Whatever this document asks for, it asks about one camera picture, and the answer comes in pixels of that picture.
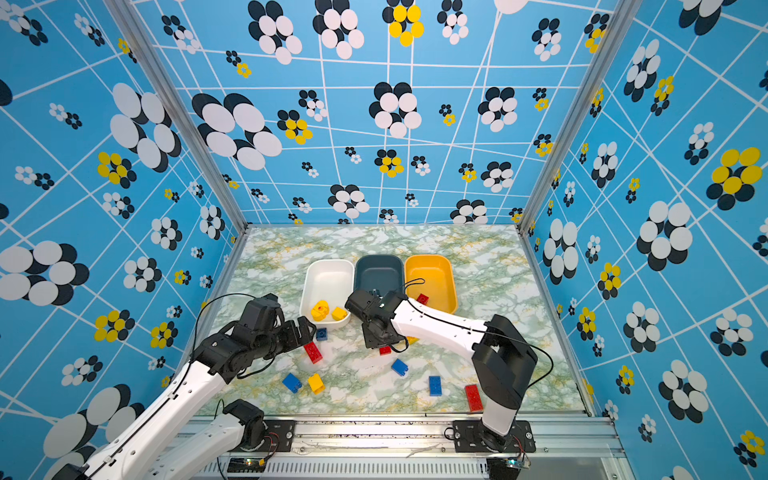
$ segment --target building block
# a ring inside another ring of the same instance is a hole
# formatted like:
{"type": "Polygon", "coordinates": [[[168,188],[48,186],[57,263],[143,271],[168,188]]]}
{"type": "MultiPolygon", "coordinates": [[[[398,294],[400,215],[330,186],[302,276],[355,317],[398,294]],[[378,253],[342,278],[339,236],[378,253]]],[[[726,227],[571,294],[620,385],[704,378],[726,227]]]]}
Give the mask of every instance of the building block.
{"type": "Polygon", "coordinates": [[[335,309],[333,309],[333,313],[331,313],[331,317],[337,322],[339,320],[344,320],[346,318],[346,315],[347,315],[346,310],[339,307],[336,307],[335,309]]]}
{"type": "Polygon", "coordinates": [[[320,374],[316,373],[309,377],[307,382],[310,384],[310,388],[312,389],[312,393],[317,395],[318,393],[322,392],[326,389],[326,386],[323,385],[323,379],[320,378],[320,374]]]}
{"type": "Polygon", "coordinates": [[[469,411],[471,413],[482,412],[482,400],[477,385],[467,385],[464,387],[467,392],[467,402],[469,402],[469,411]]]}
{"type": "Polygon", "coordinates": [[[314,307],[312,307],[312,318],[316,322],[320,322],[328,316],[329,311],[330,308],[328,307],[328,302],[320,300],[314,307]]]}
{"type": "Polygon", "coordinates": [[[304,346],[304,350],[306,351],[306,354],[310,356],[310,360],[312,360],[312,363],[318,363],[320,360],[323,359],[323,355],[317,349],[317,345],[315,345],[314,342],[307,343],[304,346]]]}
{"type": "Polygon", "coordinates": [[[288,388],[293,393],[298,393],[299,389],[301,388],[301,382],[298,378],[292,373],[289,373],[288,376],[283,380],[283,385],[288,388]]]}
{"type": "Polygon", "coordinates": [[[408,372],[408,366],[401,359],[397,359],[392,364],[392,370],[395,370],[400,376],[406,376],[406,372],[408,372]]]}
{"type": "Polygon", "coordinates": [[[442,396],[442,385],[439,376],[429,377],[429,396],[442,396]]]}

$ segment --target table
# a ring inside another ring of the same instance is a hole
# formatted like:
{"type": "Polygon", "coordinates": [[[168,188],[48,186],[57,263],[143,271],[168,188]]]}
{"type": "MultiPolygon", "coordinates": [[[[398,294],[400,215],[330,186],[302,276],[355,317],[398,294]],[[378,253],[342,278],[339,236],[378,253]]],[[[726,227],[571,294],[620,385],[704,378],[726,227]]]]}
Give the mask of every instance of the table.
{"type": "MultiPolygon", "coordinates": [[[[227,292],[275,293],[286,319],[295,319],[306,269],[315,260],[343,258],[355,263],[372,253],[403,260],[419,253],[443,255],[453,266],[456,315],[475,319],[491,319],[494,313],[506,316],[527,341],[554,359],[554,371],[528,390],[521,410],[582,411],[584,405],[520,242],[514,226],[254,227],[227,292]]],[[[244,296],[222,299],[213,329],[240,318],[247,300],[244,296]]],[[[283,354],[266,371],[232,381],[198,415],[213,415],[219,399],[226,404],[238,398],[267,415],[468,411],[464,387],[478,379],[472,364],[456,354],[421,339],[404,353],[380,356],[378,350],[365,348],[359,321],[354,318],[329,331],[328,337],[316,341],[323,354],[316,365],[304,349],[283,354]],[[390,368],[395,359],[408,365],[405,377],[390,368]],[[319,395],[307,385],[316,372],[326,386],[319,395]],[[297,394],[282,384],[288,373],[303,384],[297,394]],[[429,377],[434,375],[442,380],[439,397],[429,396],[429,377]]],[[[257,360],[252,369],[264,365],[257,360]]],[[[546,357],[539,355],[534,378],[548,368],[546,357]]],[[[481,396],[485,402],[487,397],[482,392],[481,396]]]]}

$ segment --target blue wall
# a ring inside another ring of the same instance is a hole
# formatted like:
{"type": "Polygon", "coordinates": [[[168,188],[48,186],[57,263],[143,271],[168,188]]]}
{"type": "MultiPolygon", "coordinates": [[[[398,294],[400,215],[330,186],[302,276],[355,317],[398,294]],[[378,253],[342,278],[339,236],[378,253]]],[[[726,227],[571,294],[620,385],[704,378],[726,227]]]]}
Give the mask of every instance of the blue wall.
{"type": "Polygon", "coordinates": [[[193,122],[206,125],[201,133],[222,181],[249,221],[402,224],[511,222],[551,149],[540,144],[557,141],[615,5],[158,0],[134,7],[193,122]],[[401,15],[402,24],[393,21],[401,15]],[[217,104],[234,111],[247,104],[239,95],[253,108],[235,122],[217,104]]]}
{"type": "Polygon", "coordinates": [[[768,7],[720,3],[643,3],[530,236],[638,478],[768,468],[768,7]]]}
{"type": "Polygon", "coordinates": [[[0,20],[0,477],[50,478],[161,392],[237,233],[100,2],[0,20]]]}

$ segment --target plastic container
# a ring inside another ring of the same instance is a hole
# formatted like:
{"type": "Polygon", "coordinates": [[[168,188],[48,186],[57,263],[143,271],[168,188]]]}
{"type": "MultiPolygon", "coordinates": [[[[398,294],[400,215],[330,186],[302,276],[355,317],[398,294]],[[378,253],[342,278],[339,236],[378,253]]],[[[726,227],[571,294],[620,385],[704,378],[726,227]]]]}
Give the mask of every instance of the plastic container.
{"type": "Polygon", "coordinates": [[[328,302],[333,311],[340,306],[344,308],[347,297],[352,293],[355,278],[355,266],[349,260],[317,260],[306,269],[304,292],[301,295],[299,315],[304,315],[318,327],[333,330],[349,323],[349,312],[341,320],[334,320],[329,313],[320,322],[312,318],[312,307],[320,300],[328,302]]]}
{"type": "Polygon", "coordinates": [[[406,259],[406,282],[423,278],[422,285],[408,287],[409,297],[416,299],[420,294],[429,297],[427,306],[446,313],[458,309],[456,284],[453,281],[451,261],[443,255],[414,255],[406,259]]]}
{"type": "Polygon", "coordinates": [[[402,293],[405,282],[402,260],[394,255],[366,255],[357,260],[355,290],[385,296],[389,291],[402,293]]]}

